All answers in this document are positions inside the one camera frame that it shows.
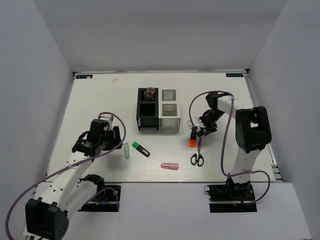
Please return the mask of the green translucent eraser case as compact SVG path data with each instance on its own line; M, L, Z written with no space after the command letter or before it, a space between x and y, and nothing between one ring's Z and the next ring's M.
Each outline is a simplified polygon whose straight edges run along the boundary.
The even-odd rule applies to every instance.
M123 151L124 151L124 157L125 159L130 159L130 148L129 144L127 142L123 143Z

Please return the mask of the orange capped black highlighter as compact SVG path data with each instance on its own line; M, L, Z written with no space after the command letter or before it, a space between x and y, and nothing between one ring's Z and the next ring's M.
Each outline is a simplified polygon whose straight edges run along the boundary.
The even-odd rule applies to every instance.
M193 127L191 129L191 134L189 138L189 147L194 148L196 145L196 138L197 138L197 128Z

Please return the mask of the green capped black highlighter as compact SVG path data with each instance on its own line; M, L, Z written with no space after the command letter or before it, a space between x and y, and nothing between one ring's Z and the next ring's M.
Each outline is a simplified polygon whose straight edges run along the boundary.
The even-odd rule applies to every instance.
M144 155L145 157L148 158L150 156L150 152L148 150L146 150L144 147L142 147L138 142L134 141L132 143L132 147L134 149L136 149L139 153Z

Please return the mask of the black handled scissors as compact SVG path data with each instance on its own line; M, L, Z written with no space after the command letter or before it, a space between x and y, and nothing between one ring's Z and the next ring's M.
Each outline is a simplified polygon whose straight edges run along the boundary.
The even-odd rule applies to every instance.
M190 158L190 163L193 166L202 167L204 164L204 158L201 155L201 146L202 146L202 138L200 138L198 141L197 152L193 154Z

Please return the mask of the pink translucent eraser case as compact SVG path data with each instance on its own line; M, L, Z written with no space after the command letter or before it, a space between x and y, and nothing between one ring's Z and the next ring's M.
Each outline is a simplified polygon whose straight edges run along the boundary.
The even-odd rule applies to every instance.
M167 169L167 170L178 170L179 169L179 164L178 163L161 163L160 167L162 169Z

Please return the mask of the pink capped black highlighter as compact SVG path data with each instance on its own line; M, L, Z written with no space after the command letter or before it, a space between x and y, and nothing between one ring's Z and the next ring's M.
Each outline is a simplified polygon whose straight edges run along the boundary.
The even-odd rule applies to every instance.
M203 128L200 127L200 126L197 126L197 127L196 127L196 135L200 138L200 137L203 136L203 134L204 134Z

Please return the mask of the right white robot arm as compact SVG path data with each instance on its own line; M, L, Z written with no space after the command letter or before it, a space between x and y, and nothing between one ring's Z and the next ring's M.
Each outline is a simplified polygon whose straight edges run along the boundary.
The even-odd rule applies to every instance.
M209 106L199 118L189 117L188 125L193 135L207 136L217 131L217 121L228 115L224 130L220 169L226 179L226 195L236 200L243 195L251 184L254 164L261 151L272 140L267 110L264 106L245 105L227 91L206 91L203 93ZM235 121L235 141L238 146L234 165L230 172L224 169L227 136L231 124Z

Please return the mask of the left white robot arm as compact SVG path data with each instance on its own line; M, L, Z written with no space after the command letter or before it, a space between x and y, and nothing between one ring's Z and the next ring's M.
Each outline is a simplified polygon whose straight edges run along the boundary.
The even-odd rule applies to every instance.
M114 117L103 114L90 124L71 148L66 171L57 175L49 187L25 205L26 230L47 240L61 240L73 215L86 203L105 196L103 177L83 173L95 157L103 152L122 147L120 129L113 126Z

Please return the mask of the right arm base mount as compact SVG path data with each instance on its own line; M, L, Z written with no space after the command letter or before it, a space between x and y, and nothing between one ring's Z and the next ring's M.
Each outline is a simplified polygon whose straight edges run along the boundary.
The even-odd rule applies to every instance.
M203 190L208 194L210 213L256 213L258 211L256 203L249 204L256 200L251 184L247 189L233 192L226 184L206 185Z

